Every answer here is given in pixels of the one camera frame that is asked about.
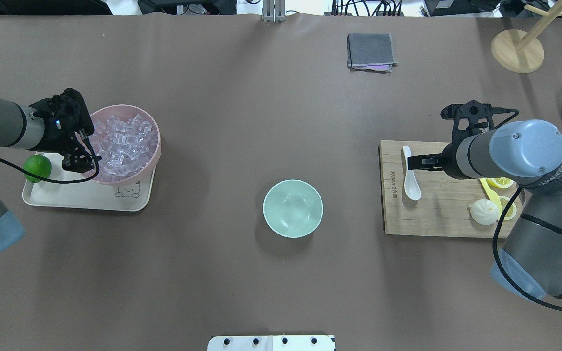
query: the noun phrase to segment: robotic arm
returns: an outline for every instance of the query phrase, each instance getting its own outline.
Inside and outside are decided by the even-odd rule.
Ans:
[[[30,106],[0,99],[0,147],[59,153],[64,156],[65,171],[84,173],[96,166],[87,137],[93,132],[84,98],[74,89],[66,89],[61,95]],[[78,141],[76,133],[90,153]],[[0,251],[24,234],[23,226],[0,200]]]
[[[453,142],[441,154],[409,158],[408,168],[446,171],[458,179],[508,177],[530,191],[498,256],[525,293],[562,298],[562,135],[544,120],[494,126],[493,114],[508,112],[517,114],[475,101],[446,107],[442,118],[455,123]],[[468,122],[465,129],[461,120]],[[495,263],[491,277],[520,294]]]

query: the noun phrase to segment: lime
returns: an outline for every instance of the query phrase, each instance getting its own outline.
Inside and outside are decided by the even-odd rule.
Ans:
[[[506,189],[513,185],[513,181],[509,178],[487,178],[487,184],[492,187]]]
[[[506,196],[501,196],[500,197],[500,204],[502,205],[502,209],[506,208],[506,204],[508,204],[510,198],[506,197]],[[511,204],[511,207],[509,207],[509,210],[506,211],[506,217],[504,217],[504,220],[510,220],[515,218],[515,215],[517,215],[517,206],[515,205],[515,202],[513,202],[513,204]]]
[[[27,161],[25,161],[23,169],[28,172],[34,173],[37,176],[47,178],[51,174],[51,161],[49,161],[49,159],[44,157],[43,155],[33,155],[32,157],[28,158]],[[27,174],[25,174],[25,178],[33,183],[40,182],[40,179],[31,177]]]

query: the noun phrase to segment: small bowl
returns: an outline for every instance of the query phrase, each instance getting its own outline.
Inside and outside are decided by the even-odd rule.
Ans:
[[[275,233],[300,238],[322,220],[324,205],[314,187],[302,180],[284,180],[270,188],[263,200],[263,218]]]
[[[91,114],[90,117],[93,123],[101,121],[103,123],[107,122],[107,119],[111,116],[131,116],[134,117],[136,114],[140,114],[145,119],[149,120],[152,125],[155,127],[156,131],[158,132],[158,146],[156,146],[156,150],[151,156],[149,163],[145,166],[140,172],[121,180],[117,180],[116,182],[101,182],[99,180],[92,180],[93,182],[97,182],[100,184],[108,185],[108,186],[122,186],[122,185],[129,185],[137,182],[138,180],[144,178],[147,174],[151,173],[153,169],[158,164],[160,154],[162,153],[162,138],[160,136],[160,129],[158,128],[158,124],[156,120],[151,117],[151,115],[141,109],[140,107],[131,106],[131,105],[112,105],[104,107],[95,113]],[[91,176],[94,173],[94,169],[84,173],[86,176]]]

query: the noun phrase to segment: cartoon bear drawing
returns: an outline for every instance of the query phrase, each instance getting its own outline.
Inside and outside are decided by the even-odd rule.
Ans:
[[[133,197],[138,198],[140,197],[140,182],[136,182],[135,184],[131,184],[131,186],[123,186],[118,187],[116,189],[116,193],[114,193],[115,197]]]

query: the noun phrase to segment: gray cloth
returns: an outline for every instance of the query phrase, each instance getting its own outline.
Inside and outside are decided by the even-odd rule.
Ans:
[[[389,33],[348,34],[348,68],[389,72],[396,64]]]

